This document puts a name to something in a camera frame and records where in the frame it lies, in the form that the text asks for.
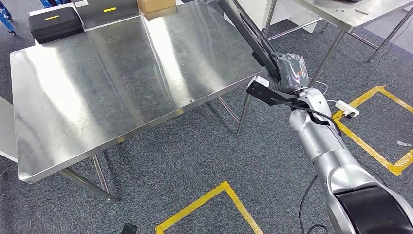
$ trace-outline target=metal stand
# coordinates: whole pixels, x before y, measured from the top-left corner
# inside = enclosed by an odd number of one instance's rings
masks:
[[[398,32],[398,30],[403,26],[403,24],[409,19],[409,17],[413,14],[413,8],[406,14],[406,16],[400,21],[400,23],[393,29],[393,31],[389,34],[389,36],[384,40],[384,42],[377,48],[377,50],[371,55],[367,62],[371,62],[374,57],[380,52],[381,49],[394,37],[394,35]]]
[[[264,32],[263,32],[265,37],[267,37],[268,30],[270,28],[270,24],[271,24],[271,20],[272,20],[272,15],[274,14],[276,4],[277,4],[277,0],[272,0],[271,6],[270,6],[270,11],[268,12],[267,22],[265,23],[265,28],[264,28]]]
[[[106,184],[105,177],[103,176],[102,168],[100,168],[99,161],[97,160],[96,155],[92,155],[94,166],[96,167],[97,176],[99,177],[100,184],[102,185],[103,190],[109,193],[108,185]]]
[[[248,114],[248,109],[251,103],[251,98],[252,98],[251,95],[249,94],[246,95],[244,107],[243,107],[243,113],[241,114],[241,119],[239,119],[237,115],[228,106],[228,104],[222,99],[222,97],[218,97],[218,101],[220,101],[220,103],[224,106],[224,108],[229,112],[229,114],[232,116],[235,122],[238,123],[237,135],[241,135],[241,133],[243,132],[243,127],[245,124],[246,115]]]
[[[98,170],[98,174],[102,173],[102,171],[100,170],[100,166],[99,166],[99,170]],[[66,178],[70,179],[71,181],[75,182],[76,184],[80,185],[81,187],[89,190],[90,192],[104,198],[107,199],[109,202],[113,203],[113,204],[117,204],[119,203],[119,199],[117,199],[116,197],[110,195],[107,191],[102,190],[101,188],[97,187],[95,184],[93,184],[92,182],[88,181],[86,178],[84,178],[83,176],[79,175],[78,173],[76,173],[75,171],[73,171],[70,168],[65,168],[63,170],[61,170],[59,172],[62,176],[65,176]]]
[[[357,35],[357,34],[355,34],[355,33],[349,33],[349,35],[352,36],[352,37],[354,37],[354,38],[356,38],[357,40],[363,42],[364,44],[372,47],[372,48],[375,49],[375,50],[378,49],[378,46],[374,45],[373,43],[369,42],[368,40],[360,37],[359,35]]]
[[[252,96],[247,94],[245,97],[243,113],[241,114],[241,120],[240,120],[240,123],[238,124],[237,135],[241,135],[241,133],[243,132],[246,115],[248,114],[249,105],[251,104],[251,99],[252,99]]]
[[[311,22],[308,22],[308,23],[305,23],[305,24],[303,24],[303,25],[300,25],[300,26],[297,26],[297,27],[295,27],[295,28],[292,28],[292,29],[290,29],[290,30],[287,30],[287,31],[285,31],[285,32],[283,32],[283,33],[279,33],[279,34],[277,34],[277,35],[275,35],[275,36],[269,37],[269,38],[267,38],[267,40],[268,40],[268,41],[274,40],[275,38],[282,37],[282,36],[284,36],[284,35],[286,35],[286,34],[292,33],[292,32],[294,32],[294,31],[297,31],[297,30],[299,30],[299,29],[302,29],[302,28],[304,28],[304,27],[307,27],[307,26],[309,26],[309,25],[311,25],[311,24],[313,24],[313,23],[317,23],[317,22],[319,22],[319,21],[321,21],[321,20],[323,20],[323,18],[315,19],[315,20],[313,20],[313,21],[311,21]]]
[[[324,26],[323,26],[323,28],[321,29],[321,33],[324,33],[324,32],[325,32],[325,30],[327,29],[328,24],[329,24],[329,22],[326,21],[325,24],[324,24]]]
[[[228,104],[222,99],[222,97],[218,97],[218,101],[224,106],[224,108],[229,112],[229,114],[232,116],[232,118],[237,122],[238,124],[240,123],[240,119],[238,119],[237,115],[231,110],[231,108],[228,106]]]
[[[336,47],[338,46],[338,44],[340,43],[341,39],[343,38],[344,34],[346,34],[345,31],[341,30],[340,33],[337,35],[336,39],[334,40],[334,43],[331,45],[330,50],[328,51],[326,57],[324,58],[320,68],[317,70],[316,74],[314,75],[314,77],[312,77],[313,79],[311,80],[311,83],[309,85],[309,87],[313,87],[314,83],[317,81],[317,79],[319,78],[321,72],[323,71],[323,69],[325,68],[325,66],[327,65],[327,62],[330,60],[331,56],[334,53],[334,50],[336,49]]]

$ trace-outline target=white sticker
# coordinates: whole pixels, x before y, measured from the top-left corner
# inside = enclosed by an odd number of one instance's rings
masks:
[[[87,6],[87,5],[89,5],[87,0],[75,2],[76,7],[82,7],[82,6]]]
[[[256,82],[258,82],[258,83],[260,83],[260,84],[262,84],[263,86],[265,86],[265,87],[269,87],[269,85],[270,85],[270,82],[269,81],[267,81],[266,79],[264,79],[264,78],[262,78],[262,77],[260,77],[260,76],[254,76],[254,78],[250,81],[250,83],[248,84],[248,87],[252,84],[252,82],[254,82],[254,81],[256,81]]]
[[[407,147],[410,147],[410,146],[412,146],[412,144],[409,144],[409,143],[404,143],[404,142],[402,142],[402,141],[397,141],[397,144],[398,145],[401,145],[401,146],[407,146]]]

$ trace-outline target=cardboard box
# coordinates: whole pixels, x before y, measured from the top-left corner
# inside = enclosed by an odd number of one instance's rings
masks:
[[[146,15],[175,6],[175,0],[138,0],[138,5],[139,9]]]

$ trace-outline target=yellow floor tape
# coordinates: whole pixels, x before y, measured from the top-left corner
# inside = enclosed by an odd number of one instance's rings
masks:
[[[385,96],[387,96],[388,98],[396,102],[397,104],[401,105],[402,107],[406,108],[411,113],[413,113],[413,108],[411,106],[409,106],[402,100],[398,99],[396,96],[391,94],[389,91],[385,90],[384,86],[376,86],[370,89],[369,91],[361,95],[359,98],[352,101],[350,103],[350,106],[356,108],[378,92],[384,94]],[[397,161],[395,164],[391,164],[382,155],[380,155],[377,151],[375,151],[372,147],[370,147],[366,142],[364,142],[356,134],[354,134],[350,129],[348,129],[344,124],[342,124],[340,122],[341,118],[343,118],[343,111],[339,111],[333,115],[333,119],[337,123],[341,131],[343,131],[347,136],[353,139],[361,148],[367,151],[372,157],[374,157],[378,162],[380,162],[384,167],[386,167],[390,172],[392,172],[396,176],[401,175],[402,171],[406,169],[413,162],[413,149],[411,149],[399,161]]]
[[[242,216],[245,218],[245,220],[248,222],[248,224],[251,226],[252,230],[255,232],[255,234],[262,234],[263,232],[261,231],[260,227],[258,227],[257,223],[254,221],[252,216],[249,214],[249,212],[246,210],[245,206],[242,204],[242,202],[238,199],[237,195],[235,192],[232,190],[232,188],[229,186],[228,182],[224,182],[220,184],[218,187],[210,191],[209,193],[205,194],[198,200],[192,202],[189,206],[185,207],[183,210],[180,212],[176,213],[174,216],[168,218],[165,222],[159,224],[155,228],[156,234],[164,234],[164,231],[172,226],[174,223],[178,222],[185,216],[187,216],[189,213],[197,209],[198,207],[202,206],[205,204],[207,201],[209,201],[211,198],[215,197],[219,193],[226,191],[226,193],[229,195],[229,197],[232,199],[234,202],[235,206],[238,208]]]

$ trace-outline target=yellow label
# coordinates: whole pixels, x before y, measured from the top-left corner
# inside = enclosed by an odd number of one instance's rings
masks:
[[[52,17],[49,17],[49,18],[45,18],[44,20],[51,20],[51,19],[54,19],[54,18],[57,18],[57,17],[59,17],[59,15],[57,15],[57,16],[52,16]]]
[[[105,9],[103,10],[103,12],[114,11],[114,10],[116,10],[116,7]]]

